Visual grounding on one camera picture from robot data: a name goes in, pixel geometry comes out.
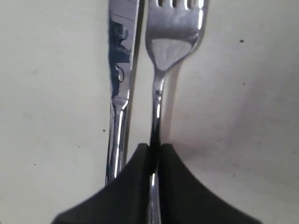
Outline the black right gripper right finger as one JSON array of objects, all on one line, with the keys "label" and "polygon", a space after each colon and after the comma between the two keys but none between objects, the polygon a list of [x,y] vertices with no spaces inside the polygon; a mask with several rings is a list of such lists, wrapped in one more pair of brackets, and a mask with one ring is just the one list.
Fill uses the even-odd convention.
[{"label": "black right gripper right finger", "polygon": [[160,148],[158,175],[163,224],[259,223],[206,188],[171,144],[163,144]]}]

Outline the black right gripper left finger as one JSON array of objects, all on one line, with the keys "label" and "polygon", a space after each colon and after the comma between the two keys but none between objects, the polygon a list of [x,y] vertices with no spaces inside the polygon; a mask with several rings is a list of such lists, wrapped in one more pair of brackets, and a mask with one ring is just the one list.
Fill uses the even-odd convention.
[{"label": "black right gripper left finger", "polygon": [[150,148],[141,143],[124,169],[102,190],[55,217],[54,224],[145,224]]}]

